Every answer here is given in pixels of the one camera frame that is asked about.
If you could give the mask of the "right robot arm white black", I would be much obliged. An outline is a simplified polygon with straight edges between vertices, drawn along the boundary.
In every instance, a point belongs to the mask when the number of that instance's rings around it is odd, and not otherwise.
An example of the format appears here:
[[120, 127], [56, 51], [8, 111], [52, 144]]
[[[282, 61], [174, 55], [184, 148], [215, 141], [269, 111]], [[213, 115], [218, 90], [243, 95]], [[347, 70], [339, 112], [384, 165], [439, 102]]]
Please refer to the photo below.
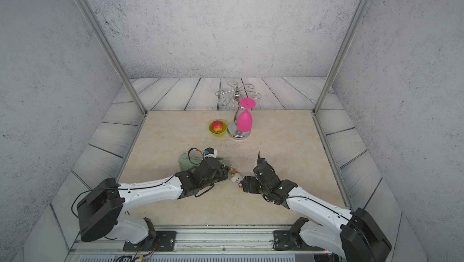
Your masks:
[[303, 214], [290, 230], [293, 246], [319, 247], [348, 262], [387, 260], [393, 246], [366, 210], [340, 208], [290, 180], [280, 180], [264, 160], [253, 172], [253, 176], [245, 176], [239, 182], [244, 192], [260, 194], [269, 203]]

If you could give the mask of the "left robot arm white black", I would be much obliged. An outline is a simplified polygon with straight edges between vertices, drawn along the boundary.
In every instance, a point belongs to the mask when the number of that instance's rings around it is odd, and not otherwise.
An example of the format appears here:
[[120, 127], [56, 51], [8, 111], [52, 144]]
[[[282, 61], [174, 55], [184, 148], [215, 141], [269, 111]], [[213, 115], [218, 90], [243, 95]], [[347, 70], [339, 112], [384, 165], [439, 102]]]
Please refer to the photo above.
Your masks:
[[102, 181], [77, 204], [80, 239], [92, 242], [107, 237], [125, 240], [130, 247], [153, 243], [157, 237], [149, 218], [136, 218], [128, 211], [164, 200], [198, 197], [203, 189], [227, 180], [229, 167], [215, 157], [207, 157], [187, 171], [165, 179], [143, 183], [117, 183], [114, 178]]

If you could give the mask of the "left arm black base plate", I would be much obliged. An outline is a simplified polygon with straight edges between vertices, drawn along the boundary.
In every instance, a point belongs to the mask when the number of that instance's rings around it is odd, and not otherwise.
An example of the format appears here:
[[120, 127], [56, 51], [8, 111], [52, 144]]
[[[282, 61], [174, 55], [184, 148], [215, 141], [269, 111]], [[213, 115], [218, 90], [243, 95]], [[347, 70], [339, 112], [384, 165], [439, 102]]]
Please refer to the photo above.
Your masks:
[[172, 252], [174, 251], [176, 231], [158, 231], [149, 234], [143, 241], [133, 244], [127, 241], [123, 246], [124, 252]]

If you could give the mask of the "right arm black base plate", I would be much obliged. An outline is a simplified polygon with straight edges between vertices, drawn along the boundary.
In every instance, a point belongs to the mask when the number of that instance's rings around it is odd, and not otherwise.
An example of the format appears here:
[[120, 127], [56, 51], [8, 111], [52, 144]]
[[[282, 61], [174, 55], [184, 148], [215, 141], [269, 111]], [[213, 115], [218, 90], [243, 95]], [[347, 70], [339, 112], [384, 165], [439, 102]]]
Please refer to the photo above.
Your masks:
[[273, 232], [275, 251], [319, 251], [319, 247], [308, 246], [297, 234], [290, 230]]

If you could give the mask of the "Hello Kitty plush keychain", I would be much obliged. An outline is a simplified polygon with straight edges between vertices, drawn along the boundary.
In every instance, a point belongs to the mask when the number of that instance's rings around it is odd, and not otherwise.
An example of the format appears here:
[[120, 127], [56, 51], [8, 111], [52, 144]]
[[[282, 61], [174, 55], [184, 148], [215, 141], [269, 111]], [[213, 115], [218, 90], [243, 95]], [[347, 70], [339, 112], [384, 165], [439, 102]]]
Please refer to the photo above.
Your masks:
[[244, 176], [241, 175], [241, 173], [235, 169], [235, 168], [231, 168], [230, 171], [229, 171], [229, 175], [230, 175], [230, 180], [237, 184], [237, 186], [239, 188], [243, 188], [243, 180], [244, 180]]

